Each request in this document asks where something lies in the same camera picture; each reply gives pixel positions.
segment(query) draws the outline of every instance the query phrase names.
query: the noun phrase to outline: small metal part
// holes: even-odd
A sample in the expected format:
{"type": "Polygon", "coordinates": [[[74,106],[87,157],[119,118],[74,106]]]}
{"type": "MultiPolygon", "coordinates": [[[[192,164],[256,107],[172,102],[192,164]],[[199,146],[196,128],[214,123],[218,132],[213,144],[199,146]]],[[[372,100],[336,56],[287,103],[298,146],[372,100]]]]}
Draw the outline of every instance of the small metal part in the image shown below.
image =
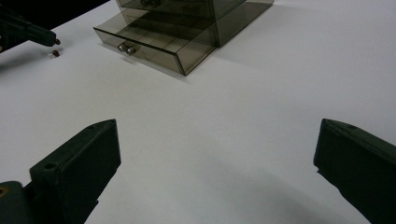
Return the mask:
{"type": "Polygon", "coordinates": [[[127,53],[128,55],[133,55],[133,54],[136,53],[136,48],[134,48],[134,47],[129,47],[129,48],[126,50],[126,53],[127,53]]]}
{"type": "Polygon", "coordinates": [[[128,49],[128,46],[126,46],[124,43],[120,44],[117,49],[119,49],[119,51],[124,52],[125,50],[128,49]]]}
{"type": "Polygon", "coordinates": [[[56,49],[53,50],[53,51],[52,51],[52,55],[55,56],[55,57],[59,57],[59,52],[58,52],[58,50],[56,50],[56,49]]]}

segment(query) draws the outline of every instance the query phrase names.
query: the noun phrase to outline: transparent plastic drawer unit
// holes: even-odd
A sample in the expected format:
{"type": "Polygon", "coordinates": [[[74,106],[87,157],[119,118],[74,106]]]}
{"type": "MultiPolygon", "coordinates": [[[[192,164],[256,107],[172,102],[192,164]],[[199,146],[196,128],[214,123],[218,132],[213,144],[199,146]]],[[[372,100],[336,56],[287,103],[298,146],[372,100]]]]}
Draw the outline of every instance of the transparent plastic drawer unit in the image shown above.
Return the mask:
{"type": "Polygon", "coordinates": [[[110,49],[186,76],[273,0],[117,0],[120,13],[93,27],[110,49]]]}

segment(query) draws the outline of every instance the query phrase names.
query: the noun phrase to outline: white table surface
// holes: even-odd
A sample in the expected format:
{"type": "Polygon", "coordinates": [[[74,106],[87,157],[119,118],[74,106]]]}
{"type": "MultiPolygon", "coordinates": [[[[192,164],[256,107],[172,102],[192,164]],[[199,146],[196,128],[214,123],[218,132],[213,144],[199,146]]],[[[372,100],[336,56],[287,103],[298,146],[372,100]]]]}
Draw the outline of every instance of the white table surface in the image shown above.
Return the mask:
{"type": "Polygon", "coordinates": [[[188,77],[130,63],[110,1],[0,54],[0,180],[116,119],[122,165],[89,224],[368,223],[317,173],[322,119],[396,144],[396,1],[279,0],[188,77]],[[53,58],[53,49],[60,51],[53,58]]]}

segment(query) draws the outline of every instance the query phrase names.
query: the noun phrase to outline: drawer handle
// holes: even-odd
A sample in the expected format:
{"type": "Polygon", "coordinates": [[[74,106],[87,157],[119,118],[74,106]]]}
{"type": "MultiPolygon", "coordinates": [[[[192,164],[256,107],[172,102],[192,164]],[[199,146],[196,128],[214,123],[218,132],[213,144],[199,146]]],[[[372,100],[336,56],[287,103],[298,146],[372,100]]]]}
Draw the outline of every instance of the drawer handle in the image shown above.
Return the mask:
{"type": "Polygon", "coordinates": [[[136,53],[136,48],[132,46],[127,46],[124,43],[120,44],[117,49],[121,52],[126,52],[128,55],[133,55],[136,53]]]}

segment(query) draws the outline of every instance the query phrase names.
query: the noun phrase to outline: black robotic claw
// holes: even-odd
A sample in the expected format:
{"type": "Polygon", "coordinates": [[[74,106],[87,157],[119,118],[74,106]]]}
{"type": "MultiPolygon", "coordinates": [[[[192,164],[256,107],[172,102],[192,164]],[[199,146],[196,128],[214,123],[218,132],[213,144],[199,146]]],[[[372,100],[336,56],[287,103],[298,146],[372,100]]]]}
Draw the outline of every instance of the black robotic claw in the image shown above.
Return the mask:
{"type": "Polygon", "coordinates": [[[314,164],[371,223],[396,223],[396,146],[353,125],[324,119],[314,164]]]}
{"type": "Polygon", "coordinates": [[[120,163],[116,121],[95,123],[33,166],[26,187],[0,183],[0,223],[82,224],[120,163]]]}
{"type": "Polygon", "coordinates": [[[52,31],[34,25],[17,12],[0,5],[0,52],[26,40],[47,47],[60,43],[52,31]]]}

